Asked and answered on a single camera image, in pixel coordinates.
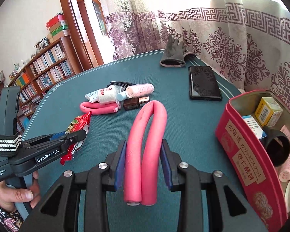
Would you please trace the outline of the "person's left hand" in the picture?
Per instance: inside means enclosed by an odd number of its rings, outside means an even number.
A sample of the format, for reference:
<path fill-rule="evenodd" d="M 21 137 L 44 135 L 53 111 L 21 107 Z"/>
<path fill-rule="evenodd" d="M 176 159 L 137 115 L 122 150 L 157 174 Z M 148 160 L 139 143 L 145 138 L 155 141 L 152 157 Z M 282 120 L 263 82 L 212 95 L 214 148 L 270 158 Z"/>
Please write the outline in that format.
<path fill-rule="evenodd" d="M 38 171 L 33 172 L 33 184 L 28 189 L 9 188 L 5 182 L 0 182 L 0 207 L 8 212 L 16 211 L 15 203 L 30 203 L 35 208 L 41 199 L 38 184 Z"/>

